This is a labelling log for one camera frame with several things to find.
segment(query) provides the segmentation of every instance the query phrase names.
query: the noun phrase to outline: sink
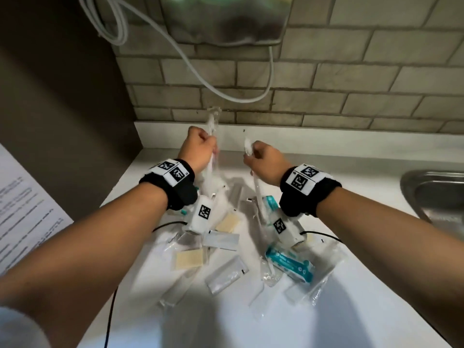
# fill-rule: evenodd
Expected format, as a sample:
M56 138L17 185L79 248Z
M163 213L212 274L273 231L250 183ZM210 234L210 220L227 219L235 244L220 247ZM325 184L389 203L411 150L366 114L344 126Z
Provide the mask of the sink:
M411 171L400 185L422 220L464 241L464 173Z

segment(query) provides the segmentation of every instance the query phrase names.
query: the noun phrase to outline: sleeve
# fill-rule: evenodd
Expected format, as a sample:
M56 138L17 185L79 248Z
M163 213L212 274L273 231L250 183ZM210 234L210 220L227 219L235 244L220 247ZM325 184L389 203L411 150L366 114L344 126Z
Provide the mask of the sleeve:
M45 333L30 317L0 307L1 348L51 348Z

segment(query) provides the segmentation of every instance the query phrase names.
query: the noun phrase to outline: black wristband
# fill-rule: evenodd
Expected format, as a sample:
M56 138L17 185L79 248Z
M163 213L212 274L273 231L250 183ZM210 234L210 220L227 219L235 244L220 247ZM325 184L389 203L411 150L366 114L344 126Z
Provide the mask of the black wristband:
M162 175L150 172L143 176L139 183L148 182L165 191L167 195L167 209L181 210L185 205L194 204L197 200L197 191L193 185L195 181L194 170L182 159L175 159L187 170L188 175L172 187Z
M301 176L301 181L303 181L303 183L299 185L287 183L287 180L289 179L290 175L296 174L294 173L294 170L296 168L297 167L289 168L282 176L282 179L280 181L280 190L282 191L280 207L284 214L286 214L289 217L296 217L300 213L305 213L307 215L317 217L317 205L322 200L327 198L336 187L341 187L341 184L331 178L324 177L315 183L314 187L308 195L305 195L303 194L301 189L302 187L304 187L306 183L309 182L310 176L304 176L303 174L299 174ZM314 176L317 173L321 173L320 171L312 167L310 167L310 169L311 171L313 171L313 173L315 172Z

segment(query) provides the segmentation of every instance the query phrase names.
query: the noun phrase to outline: person's left hand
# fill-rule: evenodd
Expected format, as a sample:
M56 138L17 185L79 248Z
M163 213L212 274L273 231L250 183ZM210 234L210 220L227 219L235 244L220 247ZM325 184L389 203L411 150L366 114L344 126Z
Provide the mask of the person's left hand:
M198 174L205 169L217 149L216 137L208 135L202 128L191 126L177 158L187 162L195 174Z

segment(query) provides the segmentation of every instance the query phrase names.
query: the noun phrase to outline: power cord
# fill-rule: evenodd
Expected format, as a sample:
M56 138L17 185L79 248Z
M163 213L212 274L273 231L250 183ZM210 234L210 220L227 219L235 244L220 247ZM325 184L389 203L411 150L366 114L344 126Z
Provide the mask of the power cord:
M332 236L330 234L326 234L326 233L321 233L321 232L316 232L316 231L304 231L304 232L301 232L300 234L306 234L306 233L320 234L321 236L326 236L326 237L332 238L332 239L334 239L334 240L336 240L336 241L343 244L343 242L339 238L334 237L334 236Z
M147 15L143 14L141 11L137 10L134 6L131 4L128 4L124 0L106 0L111 7L115 19L116 19L116 25L117 25L117 34L113 35L107 29L105 28L104 24L100 20L100 16L98 14L98 11L95 6L95 0L79 0L79 3L82 7L82 9L85 12L85 15L89 18L90 22L100 34L101 37L106 39L108 42L110 42L113 45L116 46L121 46L123 45L129 36L129 26L127 22L127 17L124 11L122 10L121 6L127 8L129 11L132 13L136 14L138 17L143 19L145 22L147 22L149 25L151 25L155 30L157 30L169 43L176 49L176 51L179 53L181 58L185 61L189 69L192 71L192 73L198 78L198 80L203 84L205 87L210 89L213 93L216 95L222 97L223 99L226 99L228 101L232 102L238 102L242 104L247 104L247 103L252 103L252 102L257 102L261 99L263 99L270 90L270 86L272 85L272 82L274 81L274 58L272 55L272 46L269 47L269 79L267 81L267 87L264 90L264 92L255 98L251 99L240 99L240 98L235 98L233 96L229 96L227 94L224 94L217 90L215 87L213 87L210 83L208 83L194 68L194 66L190 63L189 58L185 55L185 53L182 51L182 49L177 45L177 42L169 35L167 34L153 19L148 17Z
M155 228L152 233L154 231L157 231L158 229L160 228L163 228L163 227L166 227L166 226L169 226L169 225L176 225L176 224L182 224L182 225L186 225L187 222L185 221L173 221L173 222L168 222L166 224L163 224L163 225L160 225L158 226L157 228ZM103 345L103 348L107 348L108 347L108 341L109 341L109 331L111 330L111 318L113 317L113 307L115 305L115 300L116 300L116 293L117 293L117 290L118 290L119 286L116 287L114 293L113 293L113 298L111 299L111 306L109 308L109 315L108 315L108 325L106 327L106 337L105 337L105 344Z

